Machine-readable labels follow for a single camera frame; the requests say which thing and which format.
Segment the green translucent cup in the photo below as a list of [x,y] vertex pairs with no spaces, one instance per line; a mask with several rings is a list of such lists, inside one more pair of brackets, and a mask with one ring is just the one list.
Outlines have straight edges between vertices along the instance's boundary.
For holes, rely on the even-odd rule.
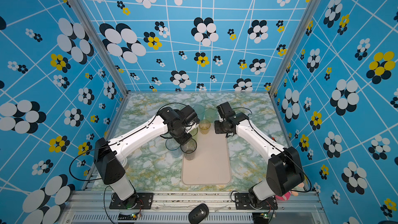
[[191,134],[191,136],[192,136],[192,138],[193,138],[194,140],[197,140],[197,139],[198,139],[198,132],[199,132],[199,129],[198,129],[198,128],[195,128],[195,129],[193,129],[193,130],[190,132],[190,134]]

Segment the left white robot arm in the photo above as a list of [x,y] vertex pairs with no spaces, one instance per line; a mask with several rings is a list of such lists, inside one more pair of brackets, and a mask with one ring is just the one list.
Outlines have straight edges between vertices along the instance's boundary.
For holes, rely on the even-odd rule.
[[182,110],[163,107],[132,131],[109,141],[99,139],[95,143],[94,164],[102,182],[111,187],[123,204],[133,207],[138,195],[126,176],[127,157],[152,139],[165,134],[169,134],[179,145],[185,145],[192,139],[190,132],[199,122],[196,112],[188,105]]

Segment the dark smoky cup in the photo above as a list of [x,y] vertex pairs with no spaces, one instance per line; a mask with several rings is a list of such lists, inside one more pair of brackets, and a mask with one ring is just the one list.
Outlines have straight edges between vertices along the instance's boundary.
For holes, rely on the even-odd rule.
[[193,160],[195,157],[195,151],[198,145],[195,139],[191,139],[186,144],[180,146],[180,149],[183,153],[183,156],[186,160],[190,161]]

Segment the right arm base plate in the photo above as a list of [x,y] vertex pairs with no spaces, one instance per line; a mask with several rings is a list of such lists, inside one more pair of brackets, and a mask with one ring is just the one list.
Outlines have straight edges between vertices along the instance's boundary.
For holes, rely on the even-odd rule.
[[231,195],[232,200],[235,202],[235,207],[237,210],[265,210],[272,211],[278,209],[278,204],[275,197],[269,197],[262,201],[260,205],[254,206],[250,199],[249,193],[239,193],[235,192]]

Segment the small amber cup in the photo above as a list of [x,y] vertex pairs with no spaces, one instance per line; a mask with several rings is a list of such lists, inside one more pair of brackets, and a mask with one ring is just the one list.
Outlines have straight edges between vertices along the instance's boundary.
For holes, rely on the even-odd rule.
[[201,120],[199,123],[199,131],[202,134],[207,134],[210,131],[211,123],[209,120]]

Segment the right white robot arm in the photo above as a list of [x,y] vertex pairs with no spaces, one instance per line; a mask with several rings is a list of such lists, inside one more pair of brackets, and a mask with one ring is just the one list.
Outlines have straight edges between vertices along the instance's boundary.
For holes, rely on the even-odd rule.
[[247,141],[265,160],[266,178],[249,189],[251,205],[260,208],[268,198],[282,197],[297,186],[303,186],[305,173],[294,147],[285,147],[263,133],[249,117],[238,113],[216,120],[216,134],[234,134]]

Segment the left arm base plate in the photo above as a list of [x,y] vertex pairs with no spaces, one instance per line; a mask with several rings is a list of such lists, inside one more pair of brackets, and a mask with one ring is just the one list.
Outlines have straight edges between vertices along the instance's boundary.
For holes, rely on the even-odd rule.
[[112,194],[110,209],[151,209],[153,192],[136,192],[126,200],[121,200],[116,193]]

